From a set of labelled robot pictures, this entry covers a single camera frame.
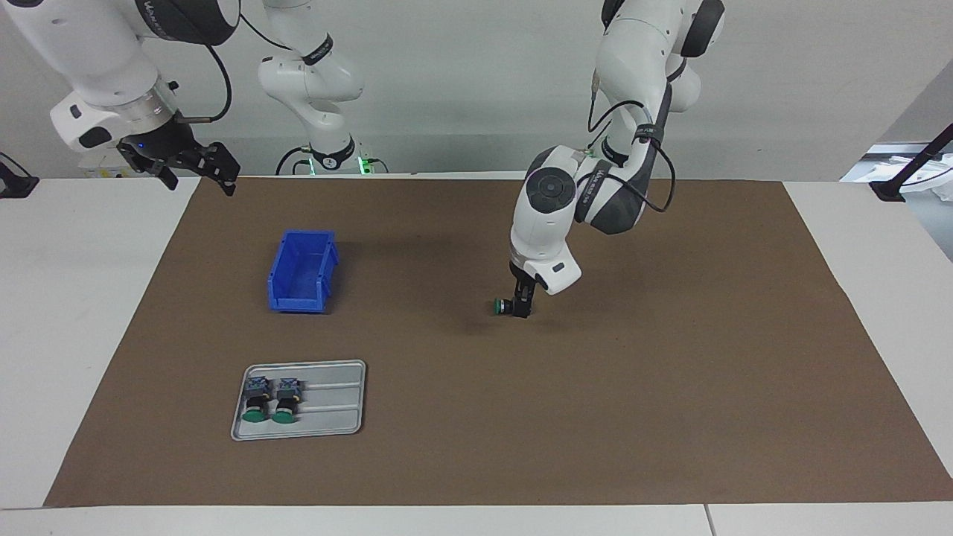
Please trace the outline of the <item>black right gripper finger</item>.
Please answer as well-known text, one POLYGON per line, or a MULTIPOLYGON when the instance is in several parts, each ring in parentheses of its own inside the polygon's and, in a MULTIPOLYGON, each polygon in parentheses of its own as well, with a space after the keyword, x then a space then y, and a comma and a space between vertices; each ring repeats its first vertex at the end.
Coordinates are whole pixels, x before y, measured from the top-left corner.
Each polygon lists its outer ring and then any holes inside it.
POLYGON ((179 184, 176 174, 161 160, 152 160, 147 157, 130 157, 128 163, 137 173, 146 173, 148 176, 158 179, 170 191, 175 191, 179 184))
POLYGON ((212 142, 200 155, 200 175, 217 183, 226 197, 234 196, 240 164, 229 149, 224 143, 212 142))

